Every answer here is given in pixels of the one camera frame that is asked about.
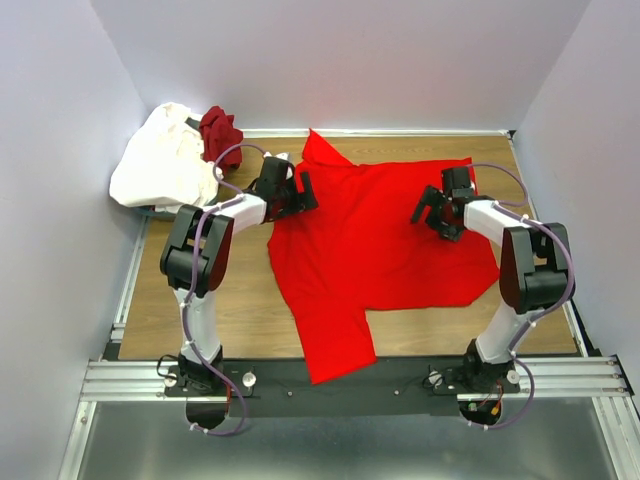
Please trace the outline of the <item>bright red t-shirt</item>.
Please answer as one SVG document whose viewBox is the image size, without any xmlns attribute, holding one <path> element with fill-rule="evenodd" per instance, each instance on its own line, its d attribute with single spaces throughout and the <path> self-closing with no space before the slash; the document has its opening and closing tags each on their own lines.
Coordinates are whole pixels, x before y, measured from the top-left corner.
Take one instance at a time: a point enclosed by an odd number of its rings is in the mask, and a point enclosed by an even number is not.
<svg viewBox="0 0 640 480">
<path fill-rule="evenodd" d="M 490 242 L 467 232 L 441 239 L 411 216 L 427 186 L 455 160 L 352 163 L 311 132 L 298 174 L 318 205 L 278 220 L 271 267 L 297 328 L 313 384 L 376 360 L 370 310 L 465 307 L 498 279 Z"/>
</svg>

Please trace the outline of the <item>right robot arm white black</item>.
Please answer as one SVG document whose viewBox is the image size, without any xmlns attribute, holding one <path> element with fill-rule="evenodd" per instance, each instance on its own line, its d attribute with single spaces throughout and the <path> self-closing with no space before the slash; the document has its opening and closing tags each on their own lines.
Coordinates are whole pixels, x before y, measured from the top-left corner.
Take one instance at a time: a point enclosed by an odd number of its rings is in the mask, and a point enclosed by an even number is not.
<svg viewBox="0 0 640 480">
<path fill-rule="evenodd" d="M 568 234 L 560 223 L 539 223 L 477 194 L 468 166 L 445 169 L 441 178 L 441 187 L 425 188 L 411 220 L 423 219 L 444 240 L 457 242 L 474 232 L 497 245 L 501 302 L 461 363 L 432 371 L 425 381 L 436 395 L 492 393 L 518 382 L 515 359 L 522 341 L 574 294 Z"/>
</svg>

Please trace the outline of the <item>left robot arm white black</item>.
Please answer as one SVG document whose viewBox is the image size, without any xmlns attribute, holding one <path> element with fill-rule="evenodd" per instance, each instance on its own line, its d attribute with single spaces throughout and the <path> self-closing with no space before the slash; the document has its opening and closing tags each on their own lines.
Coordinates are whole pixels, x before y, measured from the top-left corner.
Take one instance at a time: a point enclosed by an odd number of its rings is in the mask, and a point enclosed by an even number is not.
<svg viewBox="0 0 640 480">
<path fill-rule="evenodd" d="M 160 259 L 180 310 L 183 344 L 177 365 L 163 375 L 166 392 L 207 396 L 227 392 L 216 325 L 216 291 L 225 277 L 235 234 L 318 207 L 311 174 L 289 157 L 264 157 L 260 174 L 231 199 L 183 206 Z"/>
</svg>

